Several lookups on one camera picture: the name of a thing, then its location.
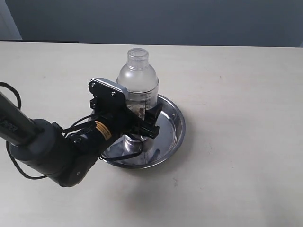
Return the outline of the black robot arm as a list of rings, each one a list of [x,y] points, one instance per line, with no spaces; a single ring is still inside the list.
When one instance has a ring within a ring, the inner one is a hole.
[[[125,105],[99,112],[68,129],[43,119],[29,119],[4,95],[0,97],[0,136],[14,164],[22,162],[61,187],[79,184],[103,153],[123,135],[154,139],[162,104],[138,118]]]

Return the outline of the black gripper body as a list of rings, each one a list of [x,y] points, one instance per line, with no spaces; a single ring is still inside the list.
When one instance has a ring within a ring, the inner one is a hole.
[[[95,112],[92,125],[85,131],[86,147],[109,147],[122,135],[132,132],[137,117],[127,106],[114,112]]]

